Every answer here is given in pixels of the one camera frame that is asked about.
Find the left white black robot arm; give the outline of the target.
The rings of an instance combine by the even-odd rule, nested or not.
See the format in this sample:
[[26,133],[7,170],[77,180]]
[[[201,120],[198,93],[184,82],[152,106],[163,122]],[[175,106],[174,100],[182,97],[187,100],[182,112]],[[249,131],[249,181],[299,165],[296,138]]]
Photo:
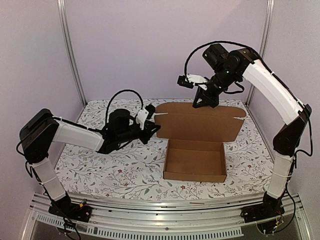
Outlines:
[[117,109],[102,129],[93,129],[53,116],[43,108],[20,130],[16,151],[24,156],[55,209],[63,217],[70,217],[74,205],[49,160],[51,144],[65,143],[103,155],[118,151],[133,140],[145,145],[161,128],[151,121],[153,114],[153,110],[143,108],[131,116],[128,110]]

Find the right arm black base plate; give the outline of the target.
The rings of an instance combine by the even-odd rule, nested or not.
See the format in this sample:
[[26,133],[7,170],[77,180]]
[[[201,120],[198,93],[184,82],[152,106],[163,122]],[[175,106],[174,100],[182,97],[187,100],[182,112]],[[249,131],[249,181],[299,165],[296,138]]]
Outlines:
[[270,204],[260,203],[241,208],[240,217],[244,219],[245,223],[250,223],[280,216],[284,213],[282,204],[273,208]]

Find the brown cardboard box sheet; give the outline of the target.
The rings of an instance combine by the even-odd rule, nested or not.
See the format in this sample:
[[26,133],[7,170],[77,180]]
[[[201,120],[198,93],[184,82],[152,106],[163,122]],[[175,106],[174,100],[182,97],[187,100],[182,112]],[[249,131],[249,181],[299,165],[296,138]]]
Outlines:
[[194,108],[167,102],[155,109],[158,138],[167,139],[165,180],[223,183],[227,177],[225,144],[236,140],[247,115],[234,106]]

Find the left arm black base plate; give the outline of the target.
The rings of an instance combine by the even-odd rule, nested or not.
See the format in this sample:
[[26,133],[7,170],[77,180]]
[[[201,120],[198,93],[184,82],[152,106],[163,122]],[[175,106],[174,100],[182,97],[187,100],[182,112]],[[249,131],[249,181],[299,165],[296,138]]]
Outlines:
[[93,208],[86,204],[81,206],[80,203],[72,203],[68,201],[53,201],[48,210],[50,214],[84,223],[89,222],[92,211]]

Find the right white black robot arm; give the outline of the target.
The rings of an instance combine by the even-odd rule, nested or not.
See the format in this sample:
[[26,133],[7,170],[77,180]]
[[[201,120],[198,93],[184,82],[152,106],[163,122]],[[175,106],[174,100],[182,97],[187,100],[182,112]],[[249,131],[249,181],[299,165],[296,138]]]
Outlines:
[[283,194],[297,165],[300,139],[311,124],[312,109],[303,104],[267,64],[256,50],[237,43],[239,48],[227,51],[223,40],[203,44],[206,50],[202,56],[214,71],[211,78],[186,73],[186,80],[197,86],[194,108],[219,104],[219,95],[230,85],[243,79],[251,83],[269,101],[280,115],[284,126],[273,138],[275,162],[267,191],[262,204],[256,205],[262,218],[269,218],[278,210]]

